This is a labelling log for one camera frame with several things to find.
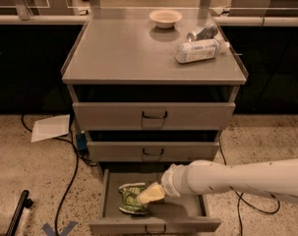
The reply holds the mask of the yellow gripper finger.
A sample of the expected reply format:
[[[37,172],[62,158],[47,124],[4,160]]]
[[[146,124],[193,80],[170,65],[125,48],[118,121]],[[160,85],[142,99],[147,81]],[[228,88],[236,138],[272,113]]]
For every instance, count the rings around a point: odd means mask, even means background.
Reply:
[[[155,182],[149,185],[137,196],[137,201],[142,205],[146,205],[151,202],[162,200],[164,197],[165,192],[162,186]]]

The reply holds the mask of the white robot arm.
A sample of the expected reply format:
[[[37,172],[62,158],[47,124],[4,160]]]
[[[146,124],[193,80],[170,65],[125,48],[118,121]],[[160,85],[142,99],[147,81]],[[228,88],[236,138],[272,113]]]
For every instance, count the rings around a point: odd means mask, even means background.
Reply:
[[[165,196],[211,195],[229,191],[275,199],[298,205],[298,158],[240,165],[196,160],[188,165],[172,164],[137,196],[146,205]]]

